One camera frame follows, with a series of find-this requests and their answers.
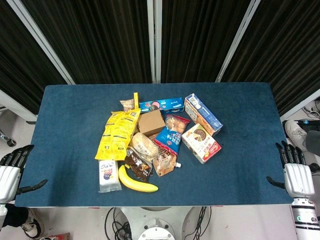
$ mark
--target robotic hand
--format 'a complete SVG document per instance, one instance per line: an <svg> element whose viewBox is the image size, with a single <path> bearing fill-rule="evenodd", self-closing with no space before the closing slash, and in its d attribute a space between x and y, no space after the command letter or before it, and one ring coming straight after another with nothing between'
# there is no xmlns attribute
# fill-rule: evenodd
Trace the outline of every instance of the robotic hand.
<svg viewBox="0 0 320 240"><path fill-rule="evenodd" d="M300 148L282 141L283 147L275 144L280 153L284 173L284 183L266 179L275 187L285 189L293 198L291 204L298 240L320 239L320 226L316 208L308 197L315 194L310 167L306 164L305 156Z"/></svg>
<svg viewBox="0 0 320 240"><path fill-rule="evenodd" d="M0 161L0 231L7 215L6 204L14 200L16 195L37 190L47 183L42 180L34 186L18 188L27 157L34 145L27 145L5 155Z"/></svg>

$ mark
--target yellow box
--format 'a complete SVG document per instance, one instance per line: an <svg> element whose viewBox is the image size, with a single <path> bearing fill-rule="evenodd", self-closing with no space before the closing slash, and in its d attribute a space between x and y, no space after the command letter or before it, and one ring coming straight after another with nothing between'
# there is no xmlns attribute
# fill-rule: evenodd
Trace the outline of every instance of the yellow box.
<svg viewBox="0 0 320 240"><path fill-rule="evenodd" d="M139 109L139 96L138 93L133 93L133 102L134 102L134 109Z"/></svg>

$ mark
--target blue tabletop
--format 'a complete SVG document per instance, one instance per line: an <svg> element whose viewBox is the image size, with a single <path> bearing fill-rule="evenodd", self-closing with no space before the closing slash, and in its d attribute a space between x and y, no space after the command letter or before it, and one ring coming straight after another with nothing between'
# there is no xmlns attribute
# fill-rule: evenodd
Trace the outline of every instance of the blue tabletop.
<svg viewBox="0 0 320 240"><path fill-rule="evenodd" d="M149 182L154 193L99 193L98 162L94 159L111 111L119 100L139 93L152 101L195 93L223 124L214 137L222 149L206 164L180 144L181 168ZM285 190L266 176L284 181L275 142L285 140L271 88L266 83L173 83L53 85L44 92L30 153L20 186L43 179L42 188L18 195L15 204L53 206L209 206L288 204Z"/></svg>

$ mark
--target grey metal base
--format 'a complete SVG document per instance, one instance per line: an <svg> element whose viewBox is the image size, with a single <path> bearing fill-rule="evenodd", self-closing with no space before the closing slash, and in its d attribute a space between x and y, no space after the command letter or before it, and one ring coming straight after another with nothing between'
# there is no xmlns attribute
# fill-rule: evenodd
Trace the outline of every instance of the grey metal base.
<svg viewBox="0 0 320 240"><path fill-rule="evenodd" d="M133 240L182 240L182 227L191 206L121 207L129 221Z"/></svg>

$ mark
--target yellow banana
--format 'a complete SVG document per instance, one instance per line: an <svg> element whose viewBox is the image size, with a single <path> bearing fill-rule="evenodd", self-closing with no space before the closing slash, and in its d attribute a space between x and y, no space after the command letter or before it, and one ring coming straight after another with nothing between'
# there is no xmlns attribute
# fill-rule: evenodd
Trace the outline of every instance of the yellow banana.
<svg viewBox="0 0 320 240"><path fill-rule="evenodd" d="M144 183L133 180L127 175L126 168L122 165L119 168L119 179L127 187L136 191L152 193L158 190L158 187L150 183Z"/></svg>

